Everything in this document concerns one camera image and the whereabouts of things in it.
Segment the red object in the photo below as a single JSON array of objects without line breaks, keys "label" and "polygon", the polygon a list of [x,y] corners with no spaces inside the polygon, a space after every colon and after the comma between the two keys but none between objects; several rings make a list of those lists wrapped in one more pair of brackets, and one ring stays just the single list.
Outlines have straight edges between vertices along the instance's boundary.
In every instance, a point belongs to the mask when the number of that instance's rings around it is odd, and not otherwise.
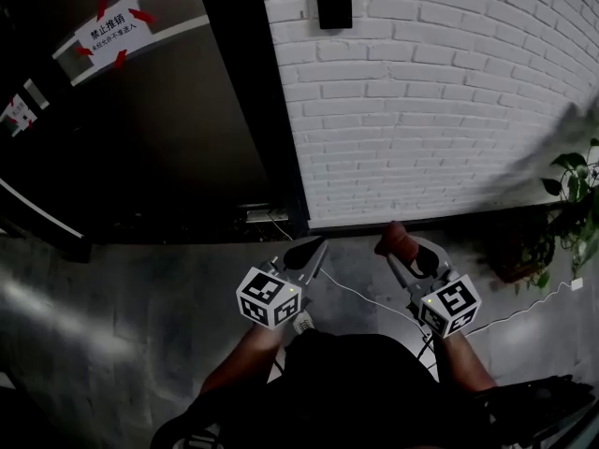
[{"label": "red object", "polygon": [[152,23],[152,22],[155,22],[155,20],[156,20],[152,15],[150,15],[149,13],[146,13],[145,11],[139,11],[139,10],[130,8],[129,13],[131,15],[133,15],[134,18],[141,20],[143,22],[146,22],[146,23]]},{"label": "red object", "polygon": [[409,266],[418,255],[418,243],[409,237],[403,224],[393,221],[383,231],[383,236],[374,248],[374,252],[381,256],[391,253]]},{"label": "red object", "polygon": [[93,55],[92,51],[90,49],[86,49],[85,47],[77,47],[75,51],[79,55]]},{"label": "red object", "polygon": [[102,17],[104,17],[104,12],[106,11],[106,0],[100,0],[97,3],[97,20],[99,22]]},{"label": "red object", "polygon": [[119,54],[116,55],[116,60],[114,61],[115,68],[120,68],[121,66],[123,66],[124,57],[126,56],[126,54],[127,54],[127,50],[119,51]]}]

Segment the plant pot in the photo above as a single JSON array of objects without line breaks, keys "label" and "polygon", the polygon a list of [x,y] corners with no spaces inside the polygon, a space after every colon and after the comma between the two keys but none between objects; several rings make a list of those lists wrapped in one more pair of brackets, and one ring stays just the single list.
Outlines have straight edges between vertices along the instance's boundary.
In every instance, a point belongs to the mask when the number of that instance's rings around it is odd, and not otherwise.
[{"label": "plant pot", "polygon": [[489,265],[503,282],[516,282],[546,268],[553,259],[555,239],[548,236],[546,213],[532,213],[503,224],[488,234]]}]

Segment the concrete floor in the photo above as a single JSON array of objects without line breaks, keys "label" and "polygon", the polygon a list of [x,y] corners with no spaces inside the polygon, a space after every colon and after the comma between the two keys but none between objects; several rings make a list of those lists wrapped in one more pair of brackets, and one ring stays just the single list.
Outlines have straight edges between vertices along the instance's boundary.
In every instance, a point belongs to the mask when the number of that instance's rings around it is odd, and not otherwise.
[{"label": "concrete floor", "polygon": [[[482,296],[467,330],[541,297],[536,288],[516,294],[514,285],[502,284],[475,240],[440,231],[417,235],[444,246]],[[404,311],[407,294],[385,259],[373,253],[377,240],[330,240],[324,269]],[[80,265],[39,243],[0,239],[0,367],[14,374],[76,447],[148,447],[153,432],[186,409],[250,326],[235,300],[248,268],[285,245],[104,246],[94,247],[91,263]],[[500,384],[567,373],[599,381],[598,268],[597,259],[585,267],[581,290],[563,287],[545,304],[471,337]],[[570,280],[568,255],[557,252],[550,289]],[[319,329],[386,334],[413,353],[422,347],[409,322],[324,275],[306,294]],[[427,352],[424,364],[433,361]]]}]

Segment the person's arm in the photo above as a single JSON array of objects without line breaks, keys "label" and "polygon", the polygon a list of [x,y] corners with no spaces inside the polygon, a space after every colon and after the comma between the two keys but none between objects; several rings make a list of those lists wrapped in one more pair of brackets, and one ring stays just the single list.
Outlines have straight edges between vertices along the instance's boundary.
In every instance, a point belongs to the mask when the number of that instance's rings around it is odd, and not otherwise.
[{"label": "person's arm", "polygon": [[285,325],[253,325],[230,355],[204,381],[200,394],[221,386],[265,384],[283,342]]},{"label": "person's arm", "polygon": [[441,384],[454,384],[471,393],[497,386],[463,334],[457,332],[444,339],[435,336],[432,341]]}]

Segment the sticker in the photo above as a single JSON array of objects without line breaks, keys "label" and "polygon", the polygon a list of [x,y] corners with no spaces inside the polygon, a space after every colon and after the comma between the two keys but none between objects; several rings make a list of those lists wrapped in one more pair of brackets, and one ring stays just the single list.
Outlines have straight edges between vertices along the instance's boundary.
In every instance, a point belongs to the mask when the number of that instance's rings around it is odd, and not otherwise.
[{"label": "sticker", "polygon": [[25,105],[25,102],[17,94],[10,99],[7,107],[0,115],[0,122],[8,128],[13,137],[20,131],[31,128],[35,120],[37,120],[37,117],[34,112]]},{"label": "sticker", "polygon": [[148,24],[130,9],[139,11],[138,1],[121,0],[75,32],[81,47],[91,51],[89,58],[97,69],[114,64],[120,51],[131,53],[153,43]]}]

